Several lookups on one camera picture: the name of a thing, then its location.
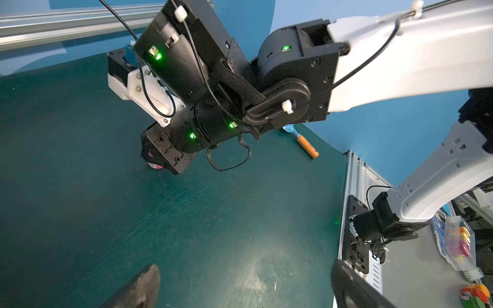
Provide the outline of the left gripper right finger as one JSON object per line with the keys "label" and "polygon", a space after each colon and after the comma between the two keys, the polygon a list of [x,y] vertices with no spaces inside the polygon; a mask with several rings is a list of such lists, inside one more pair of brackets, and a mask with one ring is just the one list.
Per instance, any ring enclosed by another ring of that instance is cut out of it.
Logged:
{"label": "left gripper right finger", "polygon": [[337,307],[395,308],[342,260],[335,260],[331,268],[331,286]]}

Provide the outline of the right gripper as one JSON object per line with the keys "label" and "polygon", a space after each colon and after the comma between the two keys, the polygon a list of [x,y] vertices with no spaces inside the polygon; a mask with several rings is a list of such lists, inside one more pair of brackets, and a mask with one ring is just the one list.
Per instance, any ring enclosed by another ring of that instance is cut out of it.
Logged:
{"label": "right gripper", "polygon": [[155,122],[141,134],[141,157],[146,161],[148,150],[158,151],[161,155],[160,163],[163,169],[167,169],[173,175],[181,175],[190,166],[198,155],[180,151],[172,143],[167,128]]}

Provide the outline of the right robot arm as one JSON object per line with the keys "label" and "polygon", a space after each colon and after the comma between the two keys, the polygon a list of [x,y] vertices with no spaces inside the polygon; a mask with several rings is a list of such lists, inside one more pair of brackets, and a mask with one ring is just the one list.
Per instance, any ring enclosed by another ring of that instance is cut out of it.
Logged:
{"label": "right robot arm", "polygon": [[204,1],[168,1],[133,45],[185,104],[165,129],[184,153],[395,98],[469,90],[427,160],[349,220],[364,241],[406,240],[446,202],[492,178],[492,2],[442,1],[272,32],[248,61]]}

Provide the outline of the magenta paint jar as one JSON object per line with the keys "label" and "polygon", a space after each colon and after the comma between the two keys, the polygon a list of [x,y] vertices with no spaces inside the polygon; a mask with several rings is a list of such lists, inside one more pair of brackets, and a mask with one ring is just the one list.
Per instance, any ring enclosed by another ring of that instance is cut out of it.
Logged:
{"label": "magenta paint jar", "polygon": [[163,169],[160,158],[160,153],[155,150],[148,150],[146,154],[146,162],[152,169]]}

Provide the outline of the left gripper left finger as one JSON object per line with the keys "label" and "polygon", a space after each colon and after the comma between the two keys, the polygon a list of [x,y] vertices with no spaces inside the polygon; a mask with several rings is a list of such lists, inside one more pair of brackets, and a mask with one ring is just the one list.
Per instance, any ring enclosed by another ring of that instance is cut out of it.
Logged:
{"label": "left gripper left finger", "polygon": [[159,290],[159,267],[148,264],[100,307],[155,307]]}

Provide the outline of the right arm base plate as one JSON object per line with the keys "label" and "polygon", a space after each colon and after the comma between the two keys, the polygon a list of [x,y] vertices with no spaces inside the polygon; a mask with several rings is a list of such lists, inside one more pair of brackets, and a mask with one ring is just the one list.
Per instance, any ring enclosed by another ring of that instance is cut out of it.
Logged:
{"label": "right arm base plate", "polygon": [[342,259],[355,270],[368,274],[369,261],[383,256],[383,247],[391,242],[383,237],[381,214],[369,209],[354,195],[347,197]]}

